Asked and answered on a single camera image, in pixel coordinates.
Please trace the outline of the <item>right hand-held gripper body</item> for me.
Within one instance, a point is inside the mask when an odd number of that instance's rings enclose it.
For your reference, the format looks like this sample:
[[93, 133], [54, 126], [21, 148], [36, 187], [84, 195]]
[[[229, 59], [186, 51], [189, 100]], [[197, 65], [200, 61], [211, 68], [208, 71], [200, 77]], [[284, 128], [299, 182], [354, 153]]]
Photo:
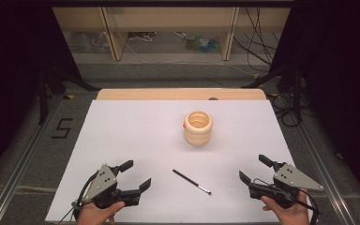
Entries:
[[261, 196], [273, 199], [282, 208], [290, 208], [298, 199], [299, 189], [323, 190], [323, 186], [289, 163], [269, 163], [274, 169], [273, 184], [248, 182], [249, 195], [259, 200]]

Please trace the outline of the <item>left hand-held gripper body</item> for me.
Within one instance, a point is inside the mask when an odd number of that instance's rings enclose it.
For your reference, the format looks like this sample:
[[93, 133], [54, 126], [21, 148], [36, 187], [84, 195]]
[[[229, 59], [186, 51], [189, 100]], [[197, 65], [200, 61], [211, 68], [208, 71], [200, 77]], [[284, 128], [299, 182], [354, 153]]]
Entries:
[[100, 209], [108, 208], [118, 202], [123, 202], [125, 206], [138, 205], [140, 196], [122, 196], [120, 194], [121, 189], [117, 187], [117, 175], [113, 174], [110, 166], [103, 164], [92, 177], [87, 192], [82, 195], [82, 204], [93, 203]]

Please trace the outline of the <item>black pen with silver tip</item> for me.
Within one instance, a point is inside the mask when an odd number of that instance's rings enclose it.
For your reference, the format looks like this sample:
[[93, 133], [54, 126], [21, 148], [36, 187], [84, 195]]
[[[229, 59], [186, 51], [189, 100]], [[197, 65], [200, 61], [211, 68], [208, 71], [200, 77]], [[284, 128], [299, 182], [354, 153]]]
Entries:
[[185, 176], [184, 174], [180, 173], [179, 171], [177, 171], [176, 169], [172, 169], [172, 171], [177, 174], [178, 176], [180, 176], [181, 178], [183, 178], [184, 180], [188, 181], [190, 184], [192, 184], [193, 186], [199, 188], [200, 190], [202, 190], [203, 192], [207, 193], [208, 195], [212, 195], [212, 191], [208, 190], [205, 187], [202, 187], [200, 184], [198, 184], [197, 182], [193, 181], [192, 179], [188, 178], [187, 176]]

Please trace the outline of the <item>light wooden shelf unit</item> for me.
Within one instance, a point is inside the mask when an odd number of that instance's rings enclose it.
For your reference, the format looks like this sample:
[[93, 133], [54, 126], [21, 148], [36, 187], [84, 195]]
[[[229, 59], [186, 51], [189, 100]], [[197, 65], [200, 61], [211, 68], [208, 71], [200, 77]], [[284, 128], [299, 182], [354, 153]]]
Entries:
[[71, 32], [104, 32], [112, 59], [121, 59], [129, 32], [213, 32], [222, 59], [230, 59], [233, 36], [253, 30], [280, 33], [290, 11], [273, 7], [55, 7], [60, 27]]

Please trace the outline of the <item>black curtain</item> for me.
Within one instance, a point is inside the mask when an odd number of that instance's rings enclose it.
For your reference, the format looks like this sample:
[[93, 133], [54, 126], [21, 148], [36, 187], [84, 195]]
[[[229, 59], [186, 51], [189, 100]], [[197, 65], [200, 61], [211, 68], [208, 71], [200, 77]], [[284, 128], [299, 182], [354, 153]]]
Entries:
[[40, 80], [62, 92], [64, 78], [80, 79], [50, 6], [0, 0], [0, 157], [32, 105]]
[[273, 66], [298, 53], [312, 108], [360, 184], [360, 0], [293, 0]]

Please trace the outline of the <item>beige ridged pen holder cup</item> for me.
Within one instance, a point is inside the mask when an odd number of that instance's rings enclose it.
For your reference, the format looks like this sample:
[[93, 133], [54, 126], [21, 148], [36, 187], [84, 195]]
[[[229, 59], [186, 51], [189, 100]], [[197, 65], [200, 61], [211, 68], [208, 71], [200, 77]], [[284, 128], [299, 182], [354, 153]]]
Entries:
[[204, 111], [189, 112], [183, 123], [184, 137], [192, 145], [204, 145], [210, 141], [213, 119]]

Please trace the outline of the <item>black metal stand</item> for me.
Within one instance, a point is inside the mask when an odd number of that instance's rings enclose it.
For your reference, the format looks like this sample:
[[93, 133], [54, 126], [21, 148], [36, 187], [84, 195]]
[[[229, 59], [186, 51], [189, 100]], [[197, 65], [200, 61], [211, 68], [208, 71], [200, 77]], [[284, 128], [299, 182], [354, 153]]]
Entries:
[[292, 103], [285, 108], [281, 108], [278, 112], [280, 113], [279, 119], [283, 124], [286, 115], [292, 115], [294, 122], [287, 124], [287, 127], [294, 128], [301, 124], [301, 74], [295, 63], [287, 63], [283, 66], [269, 71], [265, 76], [252, 82], [251, 84], [244, 85], [244, 88], [258, 88], [271, 81], [272, 79], [280, 76], [279, 82], [277, 83], [277, 90], [280, 93], [292, 94]]
[[76, 77], [58, 67], [44, 67], [38, 74], [39, 124], [42, 125], [49, 114], [47, 89], [54, 95], [63, 95], [66, 87], [62, 81], [70, 81], [87, 91], [99, 91], [99, 88], [88, 84], [81, 77]]

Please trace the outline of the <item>grey metal floor rail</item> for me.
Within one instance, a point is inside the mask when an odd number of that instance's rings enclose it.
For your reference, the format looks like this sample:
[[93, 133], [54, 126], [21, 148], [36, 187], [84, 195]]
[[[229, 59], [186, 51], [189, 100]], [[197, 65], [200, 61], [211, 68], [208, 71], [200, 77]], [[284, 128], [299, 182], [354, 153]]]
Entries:
[[41, 137], [49, 124], [53, 113], [61, 102], [61, 96], [53, 96], [51, 102], [48, 104], [48, 112], [43, 117], [42, 122], [39, 122], [36, 129], [32, 133], [32, 138], [27, 143], [26, 148], [22, 152], [20, 159], [17, 161], [16, 166], [11, 171], [10, 177], [7, 182], [0, 187], [0, 221], [8, 209], [9, 203], [12, 200], [17, 187], [23, 180], [23, 176], [29, 166], [29, 163], [38, 149]]
[[340, 223], [342, 225], [356, 225], [348, 204], [346, 204], [346, 201], [341, 196], [338, 187], [330, 176], [329, 170], [324, 165], [316, 146], [308, 134], [307, 127], [304, 125], [301, 116], [297, 115], [295, 112], [291, 112], [291, 119], [297, 127], [304, 144], [306, 145], [307, 154], [310, 157], [312, 165], [324, 187], [326, 196], [332, 204]]

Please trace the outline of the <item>wooden table with white top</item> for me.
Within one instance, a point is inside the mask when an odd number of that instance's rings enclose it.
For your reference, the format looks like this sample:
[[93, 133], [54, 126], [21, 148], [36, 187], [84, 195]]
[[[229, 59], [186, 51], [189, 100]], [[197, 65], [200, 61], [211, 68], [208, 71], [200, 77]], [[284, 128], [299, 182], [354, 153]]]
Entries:
[[[160, 93], [155, 98], [92, 101], [63, 178], [53, 198], [47, 221], [69, 219], [71, 203], [86, 180], [104, 163], [133, 160], [119, 174], [121, 189], [137, 188], [151, 179], [137, 206], [119, 212], [119, 223], [245, 224], [275, 223], [276, 216], [248, 195], [239, 177], [269, 182], [272, 169], [259, 155], [292, 162], [273, 108], [263, 93], [245, 97], [243, 90], [218, 89], [199, 100], [189, 91], [176, 99]], [[213, 119], [210, 141], [192, 145], [184, 137], [186, 115], [204, 111]], [[212, 191], [208, 195], [172, 169]]]

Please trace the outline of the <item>person's left hand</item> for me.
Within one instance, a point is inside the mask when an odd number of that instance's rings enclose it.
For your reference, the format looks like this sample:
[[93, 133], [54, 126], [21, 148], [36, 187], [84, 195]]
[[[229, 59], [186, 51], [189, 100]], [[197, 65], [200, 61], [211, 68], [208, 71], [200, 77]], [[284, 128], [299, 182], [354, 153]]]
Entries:
[[108, 208], [100, 209], [90, 202], [82, 206], [76, 225], [105, 225], [106, 221], [114, 225], [114, 215], [124, 207], [123, 202], [116, 202]]

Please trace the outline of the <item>person's right hand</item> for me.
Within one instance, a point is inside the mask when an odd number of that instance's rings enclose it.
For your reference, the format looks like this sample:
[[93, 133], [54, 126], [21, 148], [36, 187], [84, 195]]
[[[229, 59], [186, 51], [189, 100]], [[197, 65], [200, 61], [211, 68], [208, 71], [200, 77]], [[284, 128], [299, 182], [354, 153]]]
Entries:
[[282, 225], [309, 225], [308, 210], [296, 203], [290, 208], [282, 208], [273, 199], [261, 196], [264, 203], [263, 211], [273, 211]]

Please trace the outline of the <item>pile of colourful plastic toys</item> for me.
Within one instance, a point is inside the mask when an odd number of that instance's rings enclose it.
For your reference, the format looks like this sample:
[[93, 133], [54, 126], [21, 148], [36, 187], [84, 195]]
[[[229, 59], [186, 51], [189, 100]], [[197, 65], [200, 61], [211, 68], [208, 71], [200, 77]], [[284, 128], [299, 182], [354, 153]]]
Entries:
[[183, 38], [186, 48], [199, 53], [219, 53], [221, 48], [218, 42], [203, 35], [186, 36]]

